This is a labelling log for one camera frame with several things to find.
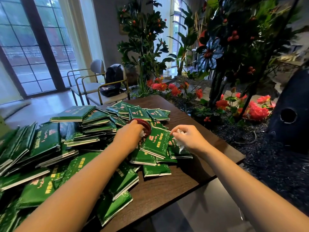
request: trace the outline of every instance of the seat cushion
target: seat cushion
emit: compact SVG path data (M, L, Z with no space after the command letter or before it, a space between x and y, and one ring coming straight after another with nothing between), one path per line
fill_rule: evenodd
M102 104L113 103L113 102L116 102L116 101L119 101L119 100L122 100L122 99L125 99L126 97L128 97L127 92L120 93L120 94L118 94L116 96L109 97L109 98L103 96L101 93L100 93L100 95L101 95L101 98L102 98ZM100 104L100 99L98 97L98 92L92 93L92 94L87 94L86 97L90 101L94 102L96 105L101 105Z
M86 84L85 84L86 92L87 92L88 94L94 93L94 92L98 92L98 87L99 87L100 85L101 85L100 83L86 83ZM78 93L77 85L70 87L70 89L71 89L74 93L79 94L79 93ZM84 94L85 94L83 85L79 85L79 90L80 90L81 95L84 95Z

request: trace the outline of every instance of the large blue flower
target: large blue flower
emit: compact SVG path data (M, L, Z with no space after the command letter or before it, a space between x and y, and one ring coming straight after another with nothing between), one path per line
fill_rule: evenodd
M220 39L210 39L206 45L200 46L197 52L200 53L198 58L198 70L215 69L217 66L217 58L223 56L223 48L219 45Z

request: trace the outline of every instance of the backpack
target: backpack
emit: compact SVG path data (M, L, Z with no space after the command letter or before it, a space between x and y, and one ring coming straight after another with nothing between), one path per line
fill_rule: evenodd
M121 65L110 66L109 68L107 68L105 79L106 79L106 82L105 82L106 84L123 80L122 66ZM116 96L120 94L120 92L122 91L120 89L120 86L121 86L121 82L115 83L112 85L103 86L100 88L100 93L105 97Z

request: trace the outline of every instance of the black sculpture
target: black sculpture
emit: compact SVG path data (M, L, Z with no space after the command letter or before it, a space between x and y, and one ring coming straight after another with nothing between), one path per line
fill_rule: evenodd
M268 133L284 147L309 151L309 60L291 77L282 91L268 125Z

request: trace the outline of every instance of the table top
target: table top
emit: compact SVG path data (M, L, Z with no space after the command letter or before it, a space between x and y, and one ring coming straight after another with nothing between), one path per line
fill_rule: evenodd
M141 108L160 108L171 111L169 115L171 120L164 123L169 130L180 124L194 125L211 145L224 153L233 162L240 163L245 157L159 95L126 102L139 105ZM138 184L129 190L133 201L107 223L101 232L118 231L133 222L139 222L145 219L146 216L167 207L216 177L210 166L196 156L193 156L192 160L178 160L178 164L170 166L170 169L171 175L151 179L144 179L142 171L139 171Z

